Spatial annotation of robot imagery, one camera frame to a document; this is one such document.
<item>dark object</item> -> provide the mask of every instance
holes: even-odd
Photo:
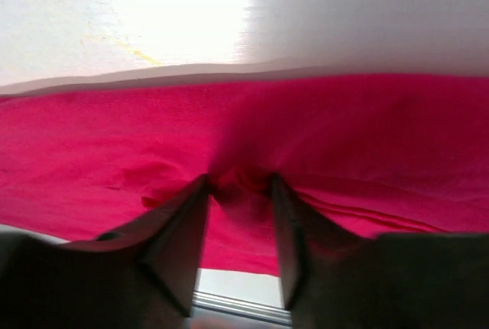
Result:
[[[283,299],[293,327],[489,327],[489,234],[363,239],[272,182]]]
[[[94,241],[0,235],[0,328],[180,328],[207,218],[205,176]],[[283,298],[304,329],[489,326],[488,234],[361,238],[272,179]]]
[[[207,219],[205,176],[95,241],[0,240],[0,328],[181,328]]]

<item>red fabric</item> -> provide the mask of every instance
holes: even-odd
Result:
[[[272,172],[362,235],[488,231],[488,125],[489,79],[477,78],[342,76],[2,99],[0,222],[90,239],[209,172],[216,192],[202,266],[276,274],[263,194]]]

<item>white surface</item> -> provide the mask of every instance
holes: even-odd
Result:
[[[59,237],[39,234],[17,227],[0,224],[0,233],[23,232],[55,244],[66,243]],[[232,272],[217,269],[199,269],[196,290],[257,304],[282,307],[279,279],[264,274]]]
[[[487,2],[0,0],[0,85],[190,63],[487,75]]]

